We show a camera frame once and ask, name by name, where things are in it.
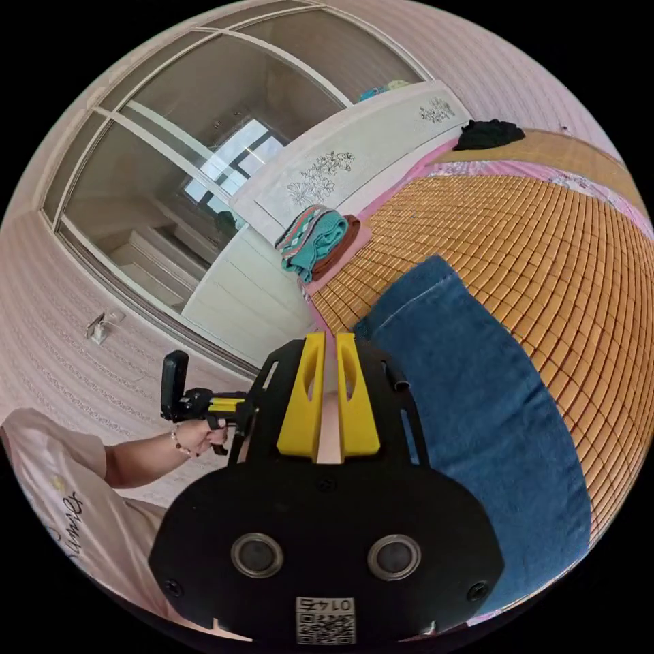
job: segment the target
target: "sticker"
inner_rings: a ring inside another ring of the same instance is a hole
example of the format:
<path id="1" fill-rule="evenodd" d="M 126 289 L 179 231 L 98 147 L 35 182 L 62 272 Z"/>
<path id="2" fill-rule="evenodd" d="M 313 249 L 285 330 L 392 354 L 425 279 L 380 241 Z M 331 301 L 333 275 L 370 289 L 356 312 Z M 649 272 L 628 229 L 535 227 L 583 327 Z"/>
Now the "sticker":
<path id="1" fill-rule="evenodd" d="M 356 643 L 353 597 L 297 597 L 295 617 L 299 645 Z"/>

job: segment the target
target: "white t-shirt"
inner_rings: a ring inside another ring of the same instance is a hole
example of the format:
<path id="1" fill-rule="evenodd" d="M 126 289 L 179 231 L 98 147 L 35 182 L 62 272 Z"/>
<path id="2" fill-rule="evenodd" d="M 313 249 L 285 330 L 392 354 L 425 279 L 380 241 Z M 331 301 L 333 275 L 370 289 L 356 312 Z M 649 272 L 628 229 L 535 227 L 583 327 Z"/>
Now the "white t-shirt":
<path id="1" fill-rule="evenodd" d="M 104 481 L 106 453 L 97 436 L 70 431 L 33 409 L 17 409 L 3 429 L 23 492 L 77 566 L 128 602 L 206 631 L 177 614 L 148 566 L 166 510 L 123 498 Z M 240 638 L 217 628 L 210 633 Z"/>

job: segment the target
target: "floral pattern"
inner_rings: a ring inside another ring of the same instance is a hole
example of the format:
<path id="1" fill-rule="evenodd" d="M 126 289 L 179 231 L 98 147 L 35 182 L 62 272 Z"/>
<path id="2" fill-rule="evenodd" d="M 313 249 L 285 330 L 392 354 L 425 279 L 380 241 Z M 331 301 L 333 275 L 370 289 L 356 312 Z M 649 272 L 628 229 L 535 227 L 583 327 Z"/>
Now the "floral pattern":
<path id="1" fill-rule="evenodd" d="M 300 181 L 286 187 L 293 203 L 306 206 L 318 204 L 328 198 L 336 187 L 330 178 L 339 170 L 350 172 L 350 162 L 353 160 L 354 155 L 351 152 L 336 153 L 333 150 L 318 157 L 308 170 L 300 173 Z"/>
<path id="2" fill-rule="evenodd" d="M 420 118 L 423 121 L 431 121 L 432 123 L 443 123 L 448 118 L 454 118 L 456 114 L 450 103 L 442 100 L 439 97 L 433 97 L 429 101 L 429 107 L 420 107 Z"/>

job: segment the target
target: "camera lens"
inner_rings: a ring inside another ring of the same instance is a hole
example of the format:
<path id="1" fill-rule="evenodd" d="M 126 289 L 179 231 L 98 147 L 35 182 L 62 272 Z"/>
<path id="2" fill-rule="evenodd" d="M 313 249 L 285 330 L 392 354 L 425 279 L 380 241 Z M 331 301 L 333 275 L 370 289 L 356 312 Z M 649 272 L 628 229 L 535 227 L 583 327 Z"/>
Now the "camera lens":
<path id="1" fill-rule="evenodd" d="M 368 552 L 370 571 L 383 581 L 405 579 L 419 564 L 418 543 L 402 534 L 380 538 Z"/>
<path id="2" fill-rule="evenodd" d="M 411 550 L 404 543 L 389 543 L 379 550 L 377 564 L 387 573 L 397 574 L 411 565 Z"/>
<path id="3" fill-rule="evenodd" d="M 275 562 L 275 553 L 267 543 L 260 540 L 249 540 L 241 547 L 239 560 L 246 568 L 263 572 Z"/>
<path id="4" fill-rule="evenodd" d="M 283 553 L 279 544 L 263 533 L 246 533 L 232 545 L 232 563 L 248 577 L 264 579 L 279 571 Z"/>

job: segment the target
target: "screw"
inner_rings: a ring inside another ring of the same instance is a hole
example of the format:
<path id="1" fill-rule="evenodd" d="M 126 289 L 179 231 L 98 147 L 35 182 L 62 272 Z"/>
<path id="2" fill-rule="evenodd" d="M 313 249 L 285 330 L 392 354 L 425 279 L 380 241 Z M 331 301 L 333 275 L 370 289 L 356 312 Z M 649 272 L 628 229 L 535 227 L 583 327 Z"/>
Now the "screw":
<path id="1" fill-rule="evenodd" d="M 488 595 L 488 585 L 483 581 L 474 584 L 467 594 L 468 602 L 478 602 L 483 600 Z"/>
<path id="2" fill-rule="evenodd" d="M 180 586 L 174 579 L 168 579 L 166 583 L 163 584 L 163 587 L 166 589 L 166 592 L 173 597 L 181 597 L 182 595 L 182 586 Z"/>
<path id="3" fill-rule="evenodd" d="M 333 477 L 321 477 L 316 486 L 321 493 L 333 493 L 336 490 L 336 480 Z"/>

